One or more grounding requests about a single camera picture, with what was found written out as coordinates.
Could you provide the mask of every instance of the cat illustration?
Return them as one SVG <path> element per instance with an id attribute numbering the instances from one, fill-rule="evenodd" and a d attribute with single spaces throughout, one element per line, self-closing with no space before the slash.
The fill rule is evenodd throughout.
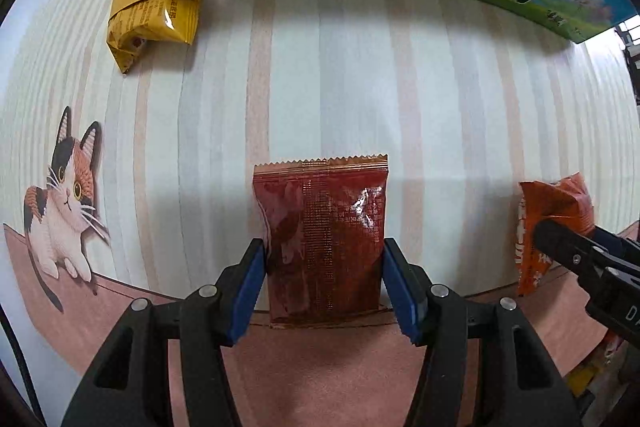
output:
<path id="1" fill-rule="evenodd" d="M 95 217 L 94 170 L 100 141 L 100 124 L 94 121 L 78 141 L 70 135 L 71 109 L 65 107 L 58 126 L 47 188 L 31 186 L 24 195 L 24 237 L 31 265 L 44 293 L 63 311 L 58 296 L 42 279 L 42 271 L 58 278 L 58 264 L 74 279 L 92 279 L 82 253 L 81 234 L 91 227 L 104 240 L 106 227 Z"/>

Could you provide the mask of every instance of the blue gripper pad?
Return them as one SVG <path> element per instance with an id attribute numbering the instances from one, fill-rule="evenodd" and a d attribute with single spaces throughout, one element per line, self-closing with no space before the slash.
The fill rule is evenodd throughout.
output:
<path id="1" fill-rule="evenodd" d="M 415 344 L 420 337 L 420 324 L 427 313 L 427 301 L 424 292 L 420 292 L 411 267 L 393 239 L 385 239 L 382 279 L 400 330 Z"/>
<path id="2" fill-rule="evenodd" d="M 231 320 L 226 336 L 233 344 L 246 333 L 249 320 L 254 312 L 255 303 L 262 287 L 265 276 L 264 244 L 258 239 L 252 240 L 247 252 L 244 254 L 238 269 L 246 270 L 246 276 L 242 281 L 238 293 L 231 308 Z"/>

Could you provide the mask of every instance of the plastic wrapper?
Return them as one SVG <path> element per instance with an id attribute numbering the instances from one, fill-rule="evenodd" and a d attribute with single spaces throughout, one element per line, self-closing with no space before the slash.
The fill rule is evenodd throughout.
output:
<path id="1" fill-rule="evenodd" d="M 558 183 L 522 182 L 523 197 L 518 208 L 516 265 L 520 272 L 518 295 L 535 290 L 553 264 L 533 247 L 533 231 L 543 219 L 551 218 L 581 235 L 595 229 L 593 205 L 584 178 L 577 172 Z"/>
<path id="2" fill-rule="evenodd" d="M 120 71 L 129 70 L 148 40 L 192 44 L 199 9 L 200 0 L 113 0 L 107 44 Z"/>
<path id="3" fill-rule="evenodd" d="M 334 323 L 378 309 L 386 156 L 258 165 L 271 322 Z"/>

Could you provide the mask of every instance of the orange snack packet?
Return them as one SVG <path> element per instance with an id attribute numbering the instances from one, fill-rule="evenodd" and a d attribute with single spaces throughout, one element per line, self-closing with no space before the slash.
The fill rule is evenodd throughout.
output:
<path id="1" fill-rule="evenodd" d="M 533 247 L 533 231 L 543 219 L 552 218 L 581 235 L 595 229 L 593 205 L 580 172 L 558 183 L 522 182 L 518 208 L 515 260 L 520 272 L 518 295 L 532 293 L 553 261 Z"/>
<path id="2" fill-rule="evenodd" d="M 273 324 L 319 325 L 378 309 L 387 175 L 386 156 L 255 167 Z"/>

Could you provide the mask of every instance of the silver bolt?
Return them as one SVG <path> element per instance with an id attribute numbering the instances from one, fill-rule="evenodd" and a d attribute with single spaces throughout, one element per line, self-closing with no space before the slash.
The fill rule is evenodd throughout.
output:
<path id="1" fill-rule="evenodd" d="M 434 284 L 431 287 L 431 293 L 433 293 L 436 297 L 446 297 L 449 295 L 449 288 L 447 288 L 444 284 Z"/>
<path id="2" fill-rule="evenodd" d="M 135 312 L 141 312 L 147 306 L 149 306 L 149 301 L 143 298 L 136 299 L 131 303 L 131 309 Z"/>
<path id="3" fill-rule="evenodd" d="M 206 284 L 198 290 L 198 293 L 200 294 L 200 297 L 213 297 L 218 293 L 218 288 L 212 284 Z"/>
<path id="4" fill-rule="evenodd" d="M 511 297 L 503 297 L 502 299 L 500 299 L 500 306 L 510 312 L 514 311 L 514 309 L 518 307 L 516 301 L 514 301 Z"/>

